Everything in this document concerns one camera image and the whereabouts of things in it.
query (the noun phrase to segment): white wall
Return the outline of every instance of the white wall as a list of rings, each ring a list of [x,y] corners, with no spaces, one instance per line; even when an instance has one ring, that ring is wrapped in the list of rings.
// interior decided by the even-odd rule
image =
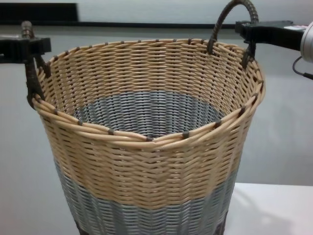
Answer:
[[[312,21],[311,0],[251,0],[262,21]],[[230,0],[0,0],[0,2],[74,2],[84,22],[214,24]],[[225,23],[248,20],[248,12],[236,7]]]
[[[66,49],[105,41],[209,38],[210,30],[37,27],[51,37],[50,58]],[[0,27],[3,34],[19,27]],[[219,39],[245,46],[232,30]],[[313,185],[313,81],[293,73],[298,52],[258,45],[267,94],[244,147],[239,182]],[[312,72],[301,63],[299,70]],[[26,101],[22,65],[0,65],[1,235],[77,235],[39,116]]]

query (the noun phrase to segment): black wall trim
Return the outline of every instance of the black wall trim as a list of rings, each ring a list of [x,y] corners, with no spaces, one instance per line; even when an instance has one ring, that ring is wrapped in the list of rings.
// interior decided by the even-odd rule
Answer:
[[[0,23],[77,22],[75,3],[0,3]]]
[[[214,28],[214,24],[80,22],[78,18],[76,3],[0,3],[0,25],[20,25],[28,20],[33,25],[51,26]],[[234,29],[235,25],[224,24],[223,28]]]
[[[0,21],[0,25],[20,25],[22,21]],[[126,27],[126,28],[198,28],[213,29],[214,24],[191,23],[106,23],[106,22],[63,22],[63,21],[31,21],[33,25],[47,26],[89,26],[89,27]],[[223,24],[224,29],[234,29],[234,24]]]

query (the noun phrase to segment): basket rim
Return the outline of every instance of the basket rim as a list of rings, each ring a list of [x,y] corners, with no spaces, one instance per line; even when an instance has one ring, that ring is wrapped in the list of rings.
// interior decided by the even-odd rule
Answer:
[[[159,43],[159,42],[207,42],[207,40],[201,39],[177,39],[177,40],[139,40],[139,41],[127,41],[127,42],[112,42],[112,43],[104,43],[97,44],[93,46],[86,47],[77,47],[73,48],[70,51],[65,51],[60,53],[58,56],[54,56],[50,59],[49,63],[57,61],[59,58],[67,56],[69,53],[80,49],[89,49],[91,47],[102,47],[107,45],[119,45],[124,43]],[[214,44],[214,48],[223,47],[223,49],[228,50],[227,46],[235,46],[233,44],[226,44],[216,42]],[[40,96],[37,94],[32,99],[35,110],[43,117],[51,118],[54,120],[60,127],[69,128],[74,131],[76,134],[98,141],[106,141],[111,144],[116,144],[123,147],[133,147],[133,148],[141,148],[141,149],[154,149],[154,150],[165,150],[170,148],[183,147],[187,144],[191,144],[193,142],[200,142],[204,139],[211,138],[220,132],[229,131],[232,127],[234,127],[238,122],[240,122],[247,115],[252,114],[256,107],[262,102],[265,96],[265,86],[264,86],[264,74],[260,69],[259,64],[253,60],[247,66],[247,69],[255,70],[258,79],[258,85],[256,85],[254,94],[249,98],[249,100],[244,104],[241,108],[232,111],[231,113],[225,115],[222,119],[217,120],[216,122],[211,122],[199,128],[190,130],[188,132],[178,132],[167,134],[157,138],[150,138],[148,136],[130,132],[130,131],[118,131],[112,130],[104,125],[100,124],[92,124],[88,122],[82,122],[81,120],[66,114],[65,112],[58,111],[55,106],[52,104],[42,100]],[[45,73],[43,70],[37,70],[38,77],[40,79],[45,78]]]

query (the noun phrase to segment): beige woven section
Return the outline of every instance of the beige woven section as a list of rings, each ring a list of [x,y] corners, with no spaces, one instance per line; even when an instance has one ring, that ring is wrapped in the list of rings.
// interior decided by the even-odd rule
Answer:
[[[116,42],[75,48],[50,61],[33,99],[61,170],[94,196],[158,209],[204,197],[237,170],[246,134],[265,94],[258,64],[242,69],[243,48],[207,41]],[[96,99],[129,91],[189,94],[226,116],[189,132],[146,141],[137,133],[72,115]]]

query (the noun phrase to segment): cable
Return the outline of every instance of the cable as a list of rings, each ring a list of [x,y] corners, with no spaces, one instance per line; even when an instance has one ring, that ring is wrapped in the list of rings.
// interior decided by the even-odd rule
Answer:
[[[292,65],[292,70],[293,70],[296,74],[303,76],[303,75],[304,75],[303,73],[301,73],[301,72],[299,72],[299,71],[297,71],[297,70],[295,69],[295,65],[296,65],[296,64],[299,62],[299,60],[301,60],[301,59],[302,59],[302,56],[300,56],[299,58],[297,58],[297,59],[294,61],[293,65]]]
[[[301,72],[299,72],[299,71],[297,71],[296,69],[295,69],[295,65],[299,62],[299,60],[301,60],[302,59],[302,56],[300,56],[299,58],[297,58],[295,61],[294,61],[294,63],[293,63],[293,65],[292,65],[292,70],[296,73],[296,74],[298,74],[298,75],[300,75],[300,76],[303,76],[303,77],[306,77],[306,78],[308,78],[308,79],[311,79],[311,80],[313,80],[313,74],[310,74],[310,73],[301,73]]]

